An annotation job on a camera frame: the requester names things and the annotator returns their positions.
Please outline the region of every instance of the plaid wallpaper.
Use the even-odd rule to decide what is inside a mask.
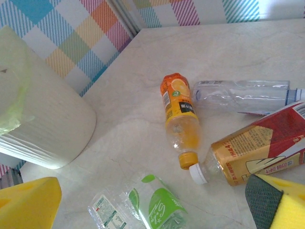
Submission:
[[[20,160],[20,162],[18,163],[18,165],[16,165],[16,167],[14,167],[14,169],[16,170],[20,170],[20,168],[25,164],[26,161],[24,160]],[[6,173],[6,171],[8,171],[10,169],[10,167],[5,166],[0,164],[0,178]]]
[[[5,25],[81,96],[132,39],[106,0],[0,0]]]
[[[305,17],[304,0],[115,0],[139,28]]]

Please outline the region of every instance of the white countertop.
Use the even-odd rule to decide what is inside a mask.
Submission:
[[[179,72],[199,80],[291,80],[305,88],[305,20],[143,29],[84,96],[98,117],[86,149],[69,165],[49,170],[31,163],[24,182],[55,176],[62,202],[54,229],[95,229],[87,206],[107,187],[120,189],[134,171],[147,168],[164,180],[205,229],[255,228],[244,185],[196,185],[179,168],[165,137],[160,83]],[[202,160],[210,144],[257,117],[197,109],[203,127]],[[302,166],[275,176],[300,183]]]

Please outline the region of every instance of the yellow sponge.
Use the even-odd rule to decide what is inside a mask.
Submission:
[[[305,186],[251,175],[246,199],[258,229],[305,229]]]
[[[0,190],[0,228],[50,229],[61,201],[57,178],[46,177]]]

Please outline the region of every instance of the white bottle cap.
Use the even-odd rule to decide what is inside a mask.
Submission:
[[[199,163],[190,167],[190,173],[196,184],[202,185],[207,183],[200,169]]]

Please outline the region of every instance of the orange bottle label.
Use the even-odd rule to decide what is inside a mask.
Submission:
[[[173,118],[181,115],[188,115],[198,119],[190,97],[190,86],[185,77],[179,73],[165,76],[161,83],[160,91],[166,113],[166,126]]]

